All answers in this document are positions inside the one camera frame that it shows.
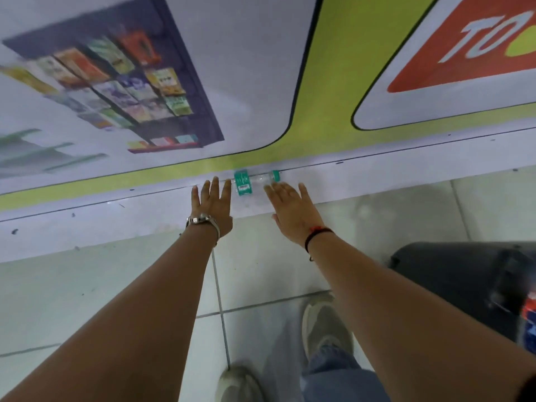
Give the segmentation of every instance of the shoe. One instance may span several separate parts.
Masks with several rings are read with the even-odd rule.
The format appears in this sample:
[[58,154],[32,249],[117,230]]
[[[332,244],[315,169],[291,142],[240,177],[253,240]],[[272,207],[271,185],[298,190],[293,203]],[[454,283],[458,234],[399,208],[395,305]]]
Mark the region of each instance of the shoe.
[[221,374],[216,402],[265,402],[259,383],[244,367],[233,367]]
[[335,345],[354,354],[352,333],[346,328],[334,307],[335,299],[329,294],[311,299],[302,319],[303,349],[310,361],[312,355],[324,345]]

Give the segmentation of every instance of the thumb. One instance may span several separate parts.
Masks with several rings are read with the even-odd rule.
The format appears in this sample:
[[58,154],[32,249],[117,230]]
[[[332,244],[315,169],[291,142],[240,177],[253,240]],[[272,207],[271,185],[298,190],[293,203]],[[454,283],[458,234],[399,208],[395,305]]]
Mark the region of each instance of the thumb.
[[277,214],[273,214],[272,218],[275,220],[275,222],[277,224],[277,227],[279,227],[279,229],[281,229],[281,223],[279,222],[279,217],[277,216]]

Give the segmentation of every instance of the watch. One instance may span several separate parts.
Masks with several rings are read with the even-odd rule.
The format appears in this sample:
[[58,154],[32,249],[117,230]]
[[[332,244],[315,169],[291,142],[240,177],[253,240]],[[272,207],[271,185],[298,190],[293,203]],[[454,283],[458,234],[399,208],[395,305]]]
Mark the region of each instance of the watch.
[[218,232],[218,239],[216,240],[216,244],[218,244],[218,241],[220,240],[220,237],[221,237],[221,231],[220,231],[220,226],[218,226],[218,223],[216,223],[216,220],[214,217],[205,213],[201,213],[197,217],[188,217],[186,219],[186,227],[188,227],[190,224],[203,224],[203,223],[211,223],[214,226],[214,228]]

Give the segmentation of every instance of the person's left hand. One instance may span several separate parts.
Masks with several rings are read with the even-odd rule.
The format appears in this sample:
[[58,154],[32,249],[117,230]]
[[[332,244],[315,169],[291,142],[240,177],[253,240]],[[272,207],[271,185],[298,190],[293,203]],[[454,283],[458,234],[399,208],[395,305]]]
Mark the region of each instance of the person's left hand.
[[192,213],[191,217],[205,213],[215,218],[220,227],[221,237],[228,234],[233,229],[233,218],[231,212],[231,179],[227,179],[220,197],[220,180],[217,176],[210,181],[206,181],[201,188],[201,200],[197,186],[192,188]]

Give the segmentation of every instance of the tiled floor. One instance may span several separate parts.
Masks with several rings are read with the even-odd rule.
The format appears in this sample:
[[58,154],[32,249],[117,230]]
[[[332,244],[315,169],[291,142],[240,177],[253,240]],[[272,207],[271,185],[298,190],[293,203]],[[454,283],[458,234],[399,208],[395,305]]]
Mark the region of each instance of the tiled floor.
[[[385,264],[415,241],[534,240],[535,179],[536,167],[530,167],[318,208],[342,238]],[[0,396],[177,236],[163,233],[0,264]],[[236,220],[207,268],[181,402],[213,400],[230,363],[257,373],[270,400],[300,400],[301,311],[312,293],[327,289],[307,254],[280,235],[270,215]],[[358,344],[355,355],[371,368]]]

